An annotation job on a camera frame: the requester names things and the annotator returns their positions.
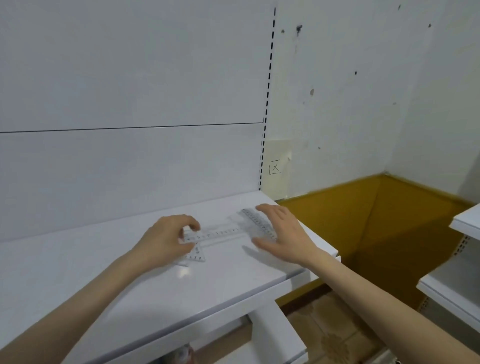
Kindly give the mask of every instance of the hand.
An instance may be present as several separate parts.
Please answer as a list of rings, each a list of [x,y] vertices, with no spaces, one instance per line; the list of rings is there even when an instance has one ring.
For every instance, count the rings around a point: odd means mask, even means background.
[[[299,221],[286,207],[261,204],[256,207],[269,218],[277,234],[277,242],[265,238],[253,238],[258,248],[281,260],[305,266],[309,258],[322,250],[317,248]]]
[[[199,222],[192,216],[164,216],[145,232],[127,254],[144,273],[172,263],[195,246],[195,243],[179,243],[179,238],[183,239],[183,227],[187,225],[193,231],[200,230]]]

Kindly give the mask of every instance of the left hand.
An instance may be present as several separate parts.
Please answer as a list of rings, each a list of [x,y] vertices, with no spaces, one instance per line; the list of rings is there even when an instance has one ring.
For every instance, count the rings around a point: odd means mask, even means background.
[[[200,230],[199,222],[192,216],[164,216],[145,232],[127,255],[142,272],[172,263],[195,246],[195,243],[179,243],[179,238],[183,239],[183,227],[187,225],[193,231]]]

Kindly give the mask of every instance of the transparent ruler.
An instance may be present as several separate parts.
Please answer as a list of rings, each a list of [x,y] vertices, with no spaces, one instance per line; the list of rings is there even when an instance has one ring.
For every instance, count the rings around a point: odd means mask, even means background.
[[[222,225],[207,226],[200,231],[185,231],[183,241],[195,243],[192,251],[184,256],[178,265],[187,267],[191,261],[205,262],[206,258],[202,249],[202,243],[220,242],[228,240],[234,235],[248,234],[250,237],[266,236],[276,240],[276,233],[268,218],[254,208],[244,208],[229,217],[231,222]]]

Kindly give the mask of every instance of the right hand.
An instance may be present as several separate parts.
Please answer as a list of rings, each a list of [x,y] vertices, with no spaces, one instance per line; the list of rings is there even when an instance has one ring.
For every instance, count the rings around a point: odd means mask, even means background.
[[[286,207],[261,204],[256,209],[267,215],[277,234],[277,242],[266,238],[253,238],[252,243],[258,248],[281,260],[301,266],[306,266],[312,256],[322,251]]]

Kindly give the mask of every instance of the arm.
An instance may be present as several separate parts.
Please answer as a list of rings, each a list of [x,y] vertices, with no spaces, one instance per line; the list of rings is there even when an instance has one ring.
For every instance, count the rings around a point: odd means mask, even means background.
[[[105,308],[143,273],[187,254],[193,243],[179,244],[183,227],[200,229],[187,215],[163,217],[140,241],[93,281],[0,351],[0,363],[60,364]]]
[[[259,205],[277,232],[277,242],[253,243],[276,257],[310,269],[328,284],[406,364],[480,363],[480,357],[417,311],[317,248],[286,208]]]

